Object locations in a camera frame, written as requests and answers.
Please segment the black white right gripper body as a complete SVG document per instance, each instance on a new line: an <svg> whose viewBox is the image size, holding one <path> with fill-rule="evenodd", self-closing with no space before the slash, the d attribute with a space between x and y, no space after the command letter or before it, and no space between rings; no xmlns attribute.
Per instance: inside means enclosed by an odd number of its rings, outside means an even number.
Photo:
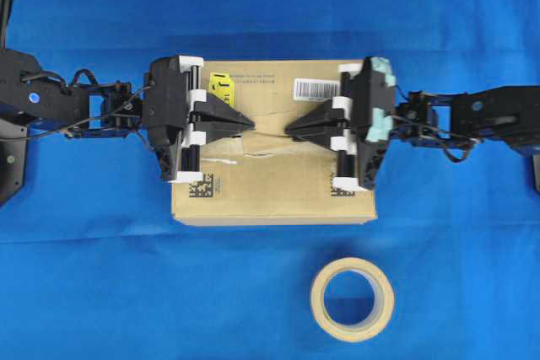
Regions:
<svg viewBox="0 0 540 360"><path fill-rule="evenodd" d="M332 186L343 191L372 191L393 129L397 84L388 59L378 56L342 64L341 94L332 108L344 113L344 128L331 137L337 153Z"/></svg>

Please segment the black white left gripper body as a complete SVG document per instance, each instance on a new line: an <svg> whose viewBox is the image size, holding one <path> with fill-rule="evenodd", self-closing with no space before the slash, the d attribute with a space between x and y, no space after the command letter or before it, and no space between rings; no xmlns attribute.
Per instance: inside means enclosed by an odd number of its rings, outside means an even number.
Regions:
<svg viewBox="0 0 540 360"><path fill-rule="evenodd" d="M190 91L199 90L203 65L198 56L167 56L153 61L144 75L142 127L148 133L161 178L169 183L190 184L203 179L198 145L182 144L191 131Z"/></svg>

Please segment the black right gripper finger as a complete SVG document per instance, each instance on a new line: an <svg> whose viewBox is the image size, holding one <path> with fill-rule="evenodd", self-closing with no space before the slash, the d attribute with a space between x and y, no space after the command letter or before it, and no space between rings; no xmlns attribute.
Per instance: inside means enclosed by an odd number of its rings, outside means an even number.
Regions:
<svg viewBox="0 0 540 360"><path fill-rule="evenodd" d="M338 123L346 121L343 107L334 107L333 99L329 99L319 104L314 110L299 119L289 123L285 132L305 132L315 130L320 127L336 126Z"/></svg>
<svg viewBox="0 0 540 360"><path fill-rule="evenodd" d="M297 142L311 142L336 152L346 150L346 140L342 128L288 129L288 135Z"/></svg>

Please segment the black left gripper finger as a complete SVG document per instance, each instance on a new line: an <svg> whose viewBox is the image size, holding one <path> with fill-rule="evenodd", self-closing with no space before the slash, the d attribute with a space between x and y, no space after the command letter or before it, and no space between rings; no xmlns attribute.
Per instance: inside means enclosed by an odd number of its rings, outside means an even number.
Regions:
<svg viewBox="0 0 540 360"><path fill-rule="evenodd" d="M253 124L231 122L196 122L190 125L190 143L211 143L222 138L238 137L255 129Z"/></svg>
<svg viewBox="0 0 540 360"><path fill-rule="evenodd" d="M255 123L214 94L206 94L205 101L195 101L192 112L201 121L215 121L254 127Z"/></svg>

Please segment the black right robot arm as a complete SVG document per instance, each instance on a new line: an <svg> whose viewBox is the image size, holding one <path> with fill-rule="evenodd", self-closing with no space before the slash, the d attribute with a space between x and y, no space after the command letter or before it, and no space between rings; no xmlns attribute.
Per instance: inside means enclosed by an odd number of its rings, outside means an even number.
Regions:
<svg viewBox="0 0 540 360"><path fill-rule="evenodd" d="M453 163L485 140L504 142L539 168L539 88L503 86L468 94L409 93L395 102L390 62L367 57L339 68L340 94L288 124L284 132L337 155L332 185L372 191L392 140L438 148Z"/></svg>

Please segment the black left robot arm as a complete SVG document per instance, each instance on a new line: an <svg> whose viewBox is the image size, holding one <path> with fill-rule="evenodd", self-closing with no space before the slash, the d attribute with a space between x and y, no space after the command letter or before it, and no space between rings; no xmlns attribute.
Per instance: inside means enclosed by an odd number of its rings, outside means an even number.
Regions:
<svg viewBox="0 0 540 360"><path fill-rule="evenodd" d="M43 70L34 56L3 50L1 117L74 139L126 137L143 129L163 181L200 181L202 147L255 127L203 89L203 65L201 57L161 57L150 64L143 87L133 91L129 82L99 83L88 69L66 82Z"/></svg>

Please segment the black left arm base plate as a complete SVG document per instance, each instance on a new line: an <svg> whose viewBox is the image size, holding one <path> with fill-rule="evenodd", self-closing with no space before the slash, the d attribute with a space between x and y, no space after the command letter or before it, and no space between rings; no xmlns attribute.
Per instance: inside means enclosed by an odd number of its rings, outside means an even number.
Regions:
<svg viewBox="0 0 540 360"><path fill-rule="evenodd" d="M1 119L1 138L11 139L27 136L27 128ZM1 142L1 206L10 200L23 186L26 168L27 142Z"/></svg>

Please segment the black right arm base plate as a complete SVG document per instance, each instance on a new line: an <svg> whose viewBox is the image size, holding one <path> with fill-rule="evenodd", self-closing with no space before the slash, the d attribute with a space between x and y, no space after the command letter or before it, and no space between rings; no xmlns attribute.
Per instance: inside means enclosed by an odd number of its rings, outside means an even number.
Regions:
<svg viewBox="0 0 540 360"><path fill-rule="evenodd" d="M532 185L536 193L540 193L540 155L531 156Z"/></svg>

